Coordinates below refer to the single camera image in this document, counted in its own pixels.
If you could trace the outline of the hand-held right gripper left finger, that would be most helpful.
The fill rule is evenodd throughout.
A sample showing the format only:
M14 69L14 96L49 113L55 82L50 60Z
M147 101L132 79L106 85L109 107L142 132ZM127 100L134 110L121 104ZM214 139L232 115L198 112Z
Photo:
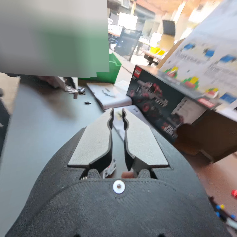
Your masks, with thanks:
M110 108L84 129L68 167L101 173L111 164L113 120L114 109Z

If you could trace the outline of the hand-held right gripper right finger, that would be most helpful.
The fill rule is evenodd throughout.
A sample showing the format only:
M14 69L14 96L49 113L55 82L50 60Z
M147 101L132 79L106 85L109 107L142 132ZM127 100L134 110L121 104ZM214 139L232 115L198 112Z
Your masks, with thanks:
M150 126L137 118L127 109L123 109L124 154L128 171L137 174L147 169L167 168L169 163L156 140Z

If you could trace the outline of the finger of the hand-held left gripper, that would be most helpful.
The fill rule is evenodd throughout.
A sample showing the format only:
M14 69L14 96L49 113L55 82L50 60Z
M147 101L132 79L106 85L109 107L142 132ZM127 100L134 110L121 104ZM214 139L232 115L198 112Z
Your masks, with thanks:
M67 92L66 82L63 77L58 76L40 76L40 80L47 82L54 88L60 88L63 91Z

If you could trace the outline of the grey toothed lego jaw assembly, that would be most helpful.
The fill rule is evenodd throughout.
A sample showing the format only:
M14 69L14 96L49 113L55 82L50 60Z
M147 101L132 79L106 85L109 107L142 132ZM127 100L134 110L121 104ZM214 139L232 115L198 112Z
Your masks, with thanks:
M75 88L73 88L72 86L66 86L66 92L69 94L73 95L73 99L77 99L78 98L78 90L76 90Z

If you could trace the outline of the grey angled lego beam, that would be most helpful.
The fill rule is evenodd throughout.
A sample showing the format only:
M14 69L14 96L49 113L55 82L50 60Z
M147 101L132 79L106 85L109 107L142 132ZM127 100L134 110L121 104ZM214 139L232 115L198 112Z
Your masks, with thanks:
M103 170L103 176L102 178L105 179L107 178L108 176L110 176L111 174L113 174L113 172L115 171L116 169L116 160L115 159L112 159L110 165Z

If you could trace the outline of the black lego set box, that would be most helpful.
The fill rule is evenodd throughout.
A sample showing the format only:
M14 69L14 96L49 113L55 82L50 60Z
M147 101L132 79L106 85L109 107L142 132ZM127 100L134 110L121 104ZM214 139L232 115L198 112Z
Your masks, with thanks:
M188 82L178 82L152 69L155 68L135 65L127 96L168 141L176 141L180 126L192 125L207 111L215 111L221 105L218 99L189 88Z

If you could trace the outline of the open instruction booklet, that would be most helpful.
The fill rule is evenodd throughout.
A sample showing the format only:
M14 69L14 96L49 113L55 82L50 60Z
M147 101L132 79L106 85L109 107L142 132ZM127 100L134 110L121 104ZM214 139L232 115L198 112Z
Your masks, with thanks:
M137 118L143 121L146 125L152 127L152 125L145 119L141 111L135 105L132 105L132 99L119 91L113 84L110 83L87 83L88 88L95 96L101 108L106 111L110 108L114 108L114 120L113 127L124 140L125 130L123 122L122 109L125 108Z

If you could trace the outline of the green plastic bin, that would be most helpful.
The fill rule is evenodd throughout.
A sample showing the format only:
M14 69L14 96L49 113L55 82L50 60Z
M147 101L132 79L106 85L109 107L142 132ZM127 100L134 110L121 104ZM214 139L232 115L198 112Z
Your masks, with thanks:
M116 82L121 65L121 62L116 57L116 55L114 53L111 53L109 54L109 72L97 72L96 77L78 79L114 84Z

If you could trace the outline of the brown cardboard box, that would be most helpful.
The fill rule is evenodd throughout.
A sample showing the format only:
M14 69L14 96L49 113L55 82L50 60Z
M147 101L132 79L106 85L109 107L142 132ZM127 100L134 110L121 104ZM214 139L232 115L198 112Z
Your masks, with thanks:
M177 135L178 150L203 153L213 163L237 152L237 122L214 111L205 112L194 125L181 125Z

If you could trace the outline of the black office chair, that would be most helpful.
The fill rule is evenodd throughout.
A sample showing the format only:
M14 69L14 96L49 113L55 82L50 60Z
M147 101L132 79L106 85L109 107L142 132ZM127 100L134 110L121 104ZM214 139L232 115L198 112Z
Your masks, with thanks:
M142 31L122 28L114 52L130 61L141 37Z

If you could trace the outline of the wooden desk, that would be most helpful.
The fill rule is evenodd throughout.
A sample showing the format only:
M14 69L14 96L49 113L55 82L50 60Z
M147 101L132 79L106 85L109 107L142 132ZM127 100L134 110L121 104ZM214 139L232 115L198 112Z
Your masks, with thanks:
M144 53L144 58L148 61L148 66L151 66L152 64L157 66L168 53L167 51L163 50L160 50L156 54L144 49L142 49L141 51Z

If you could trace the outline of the white screen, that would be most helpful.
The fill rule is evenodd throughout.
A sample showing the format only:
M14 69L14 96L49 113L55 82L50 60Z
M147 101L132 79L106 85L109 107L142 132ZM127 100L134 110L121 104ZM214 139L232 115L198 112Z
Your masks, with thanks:
M126 29L136 30L137 20L137 16L120 12L117 25Z

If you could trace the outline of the yellow plastic bin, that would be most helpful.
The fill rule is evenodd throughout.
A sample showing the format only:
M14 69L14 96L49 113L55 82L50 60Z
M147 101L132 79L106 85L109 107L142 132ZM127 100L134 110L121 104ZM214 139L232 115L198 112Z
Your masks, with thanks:
M151 46L150 47L150 53L156 54L156 55L159 55L159 56L164 56L167 53L167 51L165 51L165 50L163 50L159 47L152 47Z

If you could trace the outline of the instruction poster board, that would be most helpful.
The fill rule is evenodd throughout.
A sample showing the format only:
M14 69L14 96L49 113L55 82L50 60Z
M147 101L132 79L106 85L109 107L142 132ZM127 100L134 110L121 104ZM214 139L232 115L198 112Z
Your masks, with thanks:
M237 1L224 0L161 66L160 71L221 107L237 110Z

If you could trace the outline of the black monitor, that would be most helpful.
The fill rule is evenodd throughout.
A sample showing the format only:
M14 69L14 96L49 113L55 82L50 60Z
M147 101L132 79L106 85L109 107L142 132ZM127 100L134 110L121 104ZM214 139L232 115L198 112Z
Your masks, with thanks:
M163 23L163 34L175 37L176 34L175 22L170 20L162 20L162 23Z

